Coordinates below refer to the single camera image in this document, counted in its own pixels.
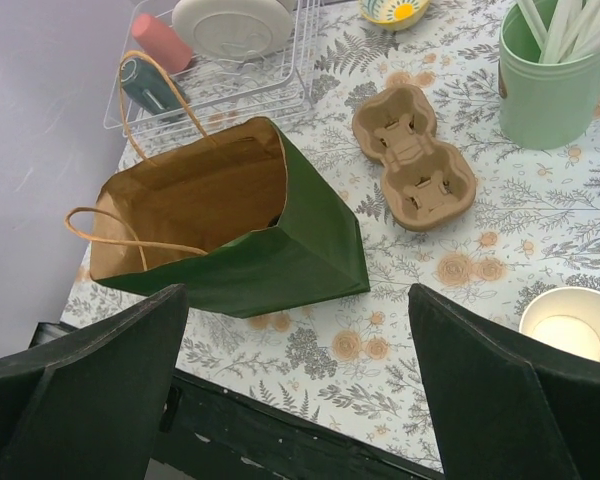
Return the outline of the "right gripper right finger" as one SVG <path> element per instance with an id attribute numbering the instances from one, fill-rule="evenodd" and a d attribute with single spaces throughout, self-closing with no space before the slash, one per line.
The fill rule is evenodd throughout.
<path id="1" fill-rule="evenodd" d="M 446 478 L 600 479 L 600 362 L 422 284 L 408 311 Z"/>

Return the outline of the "green paper bag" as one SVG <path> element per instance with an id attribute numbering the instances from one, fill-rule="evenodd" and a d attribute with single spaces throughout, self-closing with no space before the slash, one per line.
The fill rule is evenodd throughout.
<path id="1" fill-rule="evenodd" d="M 370 289 L 356 215 L 266 117 L 115 173 L 92 207 L 92 279 L 249 318 Z"/>

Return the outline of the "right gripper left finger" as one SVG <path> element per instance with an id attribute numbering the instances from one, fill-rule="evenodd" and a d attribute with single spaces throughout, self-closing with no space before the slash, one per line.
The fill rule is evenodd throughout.
<path id="1" fill-rule="evenodd" d="M 188 316 L 183 286 L 0 358 L 0 479 L 142 479 Z"/>

